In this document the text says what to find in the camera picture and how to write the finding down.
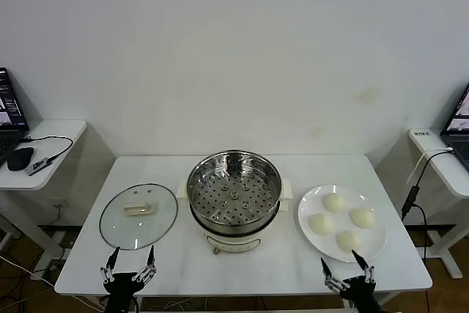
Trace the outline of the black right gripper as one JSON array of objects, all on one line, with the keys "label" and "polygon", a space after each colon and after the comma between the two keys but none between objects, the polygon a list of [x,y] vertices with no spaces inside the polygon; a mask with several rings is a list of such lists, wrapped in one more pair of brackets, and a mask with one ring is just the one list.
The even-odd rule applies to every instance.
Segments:
[{"label": "black right gripper", "polygon": [[374,299],[376,281],[374,278],[374,266],[352,250],[352,254],[363,271],[360,276],[345,279],[336,279],[327,263],[321,258],[322,272],[325,277],[325,286],[331,291],[340,291],[341,298],[352,301],[359,313],[379,313],[381,307]]}]

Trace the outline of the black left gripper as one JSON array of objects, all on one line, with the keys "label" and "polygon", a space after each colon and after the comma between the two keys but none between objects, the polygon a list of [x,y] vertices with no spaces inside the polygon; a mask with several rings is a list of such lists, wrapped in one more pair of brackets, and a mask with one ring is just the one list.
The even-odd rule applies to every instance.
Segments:
[{"label": "black left gripper", "polygon": [[135,312],[140,312],[135,294],[141,291],[144,288],[144,283],[148,283],[157,272],[154,246],[151,245],[146,265],[137,274],[134,272],[113,274],[119,250],[120,247],[116,247],[108,257],[106,265],[100,268],[103,287],[107,292],[107,295],[103,297],[103,300],[107,300],[105,312],[129,312],[132,303],[135,306]]}]

